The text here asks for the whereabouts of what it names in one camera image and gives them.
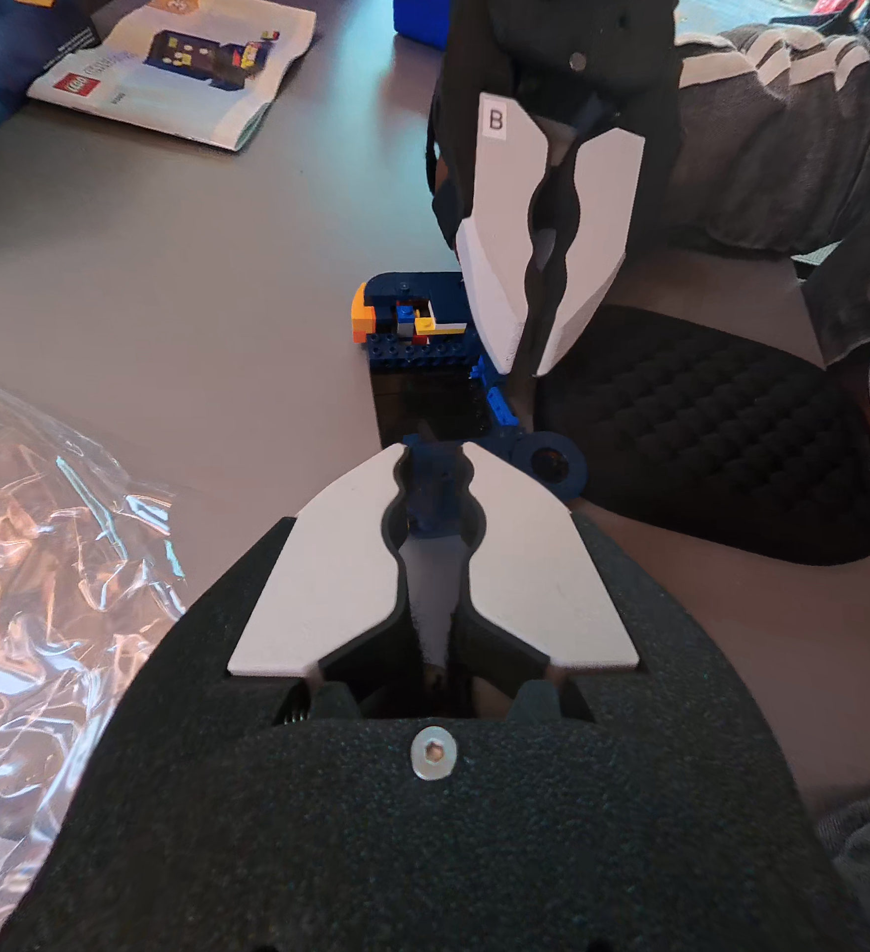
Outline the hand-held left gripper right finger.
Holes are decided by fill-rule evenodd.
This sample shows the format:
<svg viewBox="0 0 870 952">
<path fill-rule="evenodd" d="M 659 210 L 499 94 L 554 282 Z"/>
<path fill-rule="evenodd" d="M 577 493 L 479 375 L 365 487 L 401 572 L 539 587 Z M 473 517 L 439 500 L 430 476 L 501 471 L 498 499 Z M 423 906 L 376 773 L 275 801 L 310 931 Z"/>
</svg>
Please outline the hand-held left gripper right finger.
<svg viewBox="0 0 870 952">
<path fill-rule="evenodd" d="M 457 461 L 460 664 L 481 679 L 635 669 L 638 651 L 565 504 L 475 443 Z"/>
</svg>

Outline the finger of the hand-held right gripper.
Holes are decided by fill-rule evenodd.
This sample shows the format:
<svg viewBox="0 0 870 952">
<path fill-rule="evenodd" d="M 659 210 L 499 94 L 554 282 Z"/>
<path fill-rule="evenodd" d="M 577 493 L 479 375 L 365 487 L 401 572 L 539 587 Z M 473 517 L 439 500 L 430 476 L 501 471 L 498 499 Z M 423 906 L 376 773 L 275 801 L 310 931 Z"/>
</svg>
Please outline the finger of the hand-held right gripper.
<svg viewBox="0 0 870 952">
<path fill-rule="evenodd" d="M 565 252 L 564 291 L 536 376 L 547 375 L 577 343 L 626 254 L 643 157 L 643 137 L 611 128 L 579 145 L 571 184 L 579 221 Z"/>
<path fill-rule="evenodd" d="M 481 343 L 503 374 L 511 373 L 524 339 L 525 278 L 534 258 L 531 208 L 548 155 L 546 133 L 515 99 L 480 93 L 473 202 L 459 225 L 456 251 Z"/>
</svg>

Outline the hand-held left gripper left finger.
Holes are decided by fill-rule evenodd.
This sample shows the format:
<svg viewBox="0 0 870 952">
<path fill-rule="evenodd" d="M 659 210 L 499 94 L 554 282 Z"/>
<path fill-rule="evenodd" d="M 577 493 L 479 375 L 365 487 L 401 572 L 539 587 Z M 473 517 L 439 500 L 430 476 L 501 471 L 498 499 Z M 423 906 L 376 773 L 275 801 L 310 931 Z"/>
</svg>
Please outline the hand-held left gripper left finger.
<svg viewBox="0 0 870 952">
<path fill-rule="evenodd" d="M 357 650 L 381 649 L 408 623 L 408 464 L 407 446 L 389 446 L 298 512 L 230 656 L 230 675 L 358 677 Z"/>
</svg>

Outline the dark blue toy brick model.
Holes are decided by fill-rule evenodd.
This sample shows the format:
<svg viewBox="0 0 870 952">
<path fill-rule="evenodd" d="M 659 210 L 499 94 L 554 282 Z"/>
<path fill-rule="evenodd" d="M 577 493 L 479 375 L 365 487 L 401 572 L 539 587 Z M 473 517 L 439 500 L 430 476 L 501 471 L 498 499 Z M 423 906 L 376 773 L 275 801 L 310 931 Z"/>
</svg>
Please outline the dark blue toy brick model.
<svg viewBox="0 0 870 952">
<path fill-rule="evenodd" d="M 474 443 L 568 503 L 587 465 L 567 437 L 529 432 L 503 393 L 460 272 L 385 272 L 359 286 L 350 307 L 353 342 L 365 352 L 381 445 L 410 449 L 411 536 L 460 531 L 456 455 Z"/>
</svg>

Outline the person's right forearm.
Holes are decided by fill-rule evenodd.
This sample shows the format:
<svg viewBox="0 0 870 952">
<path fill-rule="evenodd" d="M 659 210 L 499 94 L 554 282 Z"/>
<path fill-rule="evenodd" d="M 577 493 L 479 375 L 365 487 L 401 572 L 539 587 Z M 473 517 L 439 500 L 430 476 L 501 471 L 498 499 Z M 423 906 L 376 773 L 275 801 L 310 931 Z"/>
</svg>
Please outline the person's right forearm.
<svg viewBox="0 0 870 952">
<path fill-rule="evenodd" d="M 677 40 L 682 147 L 665 225 L 680 244 L 870 257 L 870 21 L 747 25 Z"/>
</svg>

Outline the blue plastic bin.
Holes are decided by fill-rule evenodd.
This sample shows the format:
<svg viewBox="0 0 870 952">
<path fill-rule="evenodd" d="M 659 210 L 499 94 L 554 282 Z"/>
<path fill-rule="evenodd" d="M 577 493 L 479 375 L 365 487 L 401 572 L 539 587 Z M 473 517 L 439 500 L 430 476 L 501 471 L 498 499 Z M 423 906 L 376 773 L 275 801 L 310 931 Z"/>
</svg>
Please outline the blue plastic bin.
<svg viewBox="0 0 870 952">
<path fill-rule="evenodd" d="M 393 28 L 407 39 L 443 49 L 450 22 L 450 1 L 393 1 Z"/>
</svg>

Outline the black wrist rest cushion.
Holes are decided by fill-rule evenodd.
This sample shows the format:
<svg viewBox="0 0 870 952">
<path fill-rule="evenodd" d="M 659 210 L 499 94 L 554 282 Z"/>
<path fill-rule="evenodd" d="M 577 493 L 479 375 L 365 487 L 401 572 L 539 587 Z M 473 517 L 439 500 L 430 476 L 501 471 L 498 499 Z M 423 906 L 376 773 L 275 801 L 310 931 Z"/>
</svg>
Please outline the black wrist rest cushion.
<svg viewBox="0 0 870 952">
<path fill-rule="evenodd" d="M 870 555 L 870 428 L 825 371 L 725 331 L 603 305 L 536 388 L 536 428 L 581 496 L 657 528 L 801 565 Z"/>
</svg>

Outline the large clear plastic bag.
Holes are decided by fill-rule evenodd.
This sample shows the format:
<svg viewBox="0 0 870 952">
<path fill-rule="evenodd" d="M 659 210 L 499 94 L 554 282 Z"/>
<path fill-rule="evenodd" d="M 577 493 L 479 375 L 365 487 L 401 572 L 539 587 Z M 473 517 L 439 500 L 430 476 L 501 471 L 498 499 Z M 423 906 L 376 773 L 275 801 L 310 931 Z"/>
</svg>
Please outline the large clear plastic bag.
<svg viewBox="0 0 870 952">
<path fill-rule="evenodd" d="M 0 389 L 0 929 L 186 607 L 170 495 Z"/>
</svg>

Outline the white instruction booklet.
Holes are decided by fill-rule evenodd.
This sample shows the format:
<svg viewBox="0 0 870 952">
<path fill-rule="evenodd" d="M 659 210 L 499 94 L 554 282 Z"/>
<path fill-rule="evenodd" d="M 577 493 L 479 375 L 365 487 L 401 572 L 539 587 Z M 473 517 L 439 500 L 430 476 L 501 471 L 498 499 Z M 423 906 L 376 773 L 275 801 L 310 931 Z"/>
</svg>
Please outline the white instruction booklet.
<svg viewBox="0 0 870 952">
<path fill-rule="evenodd" d="M 239 152 L 310 48 L 316 12 L 267 1 L 93 2 L 100 41 L 31 100 Z"/>
</svg>

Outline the colourful toy brick set box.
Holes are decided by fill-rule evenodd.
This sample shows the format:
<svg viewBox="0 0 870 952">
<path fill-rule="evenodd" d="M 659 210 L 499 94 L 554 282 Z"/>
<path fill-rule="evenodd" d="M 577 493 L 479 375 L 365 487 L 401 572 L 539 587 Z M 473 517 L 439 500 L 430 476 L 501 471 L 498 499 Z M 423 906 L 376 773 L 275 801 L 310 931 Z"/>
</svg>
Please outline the colourful toy brick set box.
<svg viewBox="0 0 870 952">
<path fill-rule="evenodd" d="M 102 2 L 0 1 L 0 124 L 27 89 L 66 55 L 100 41 L 92 14 Z"/>
</svg>

